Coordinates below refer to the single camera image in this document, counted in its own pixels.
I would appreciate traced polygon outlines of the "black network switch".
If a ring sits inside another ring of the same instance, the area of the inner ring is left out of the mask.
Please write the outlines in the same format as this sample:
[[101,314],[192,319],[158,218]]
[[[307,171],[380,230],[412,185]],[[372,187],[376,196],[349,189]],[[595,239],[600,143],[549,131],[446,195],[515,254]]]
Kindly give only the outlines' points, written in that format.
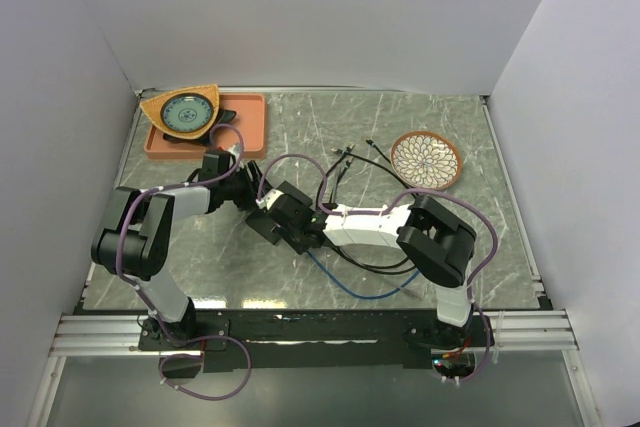
[[277,231],[276,222],[260,209],[251,212],[246,217],[245,223],[271,245],[277,245],[282,239],[282,236]]

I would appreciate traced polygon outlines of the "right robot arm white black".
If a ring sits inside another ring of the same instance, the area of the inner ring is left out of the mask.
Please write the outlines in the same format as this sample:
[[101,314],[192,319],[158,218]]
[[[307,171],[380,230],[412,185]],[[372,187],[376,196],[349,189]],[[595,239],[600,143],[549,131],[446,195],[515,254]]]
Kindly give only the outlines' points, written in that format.
[[471,335],[468,269],[477,234],[435,199],[420,195],[409,205],[370,211],[342,204],[314,210],[301,196],[280,187],[257,205],[299,253],[352,245],[402,251],[434,285],[439,338],[456,346]]

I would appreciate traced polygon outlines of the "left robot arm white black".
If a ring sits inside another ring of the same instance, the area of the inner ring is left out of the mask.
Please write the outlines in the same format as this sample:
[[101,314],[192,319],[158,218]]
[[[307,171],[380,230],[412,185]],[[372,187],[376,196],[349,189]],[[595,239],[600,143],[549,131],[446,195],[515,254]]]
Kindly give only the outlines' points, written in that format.
[[91,245],[91,259],[128,284],[164,339],[190,347],[198,336],[193,300],[165,267],[175,221],[210,214],[226,202],[253,211],[262,172],[226,151],[209,151],[185,181],[168,186],[115,188]]

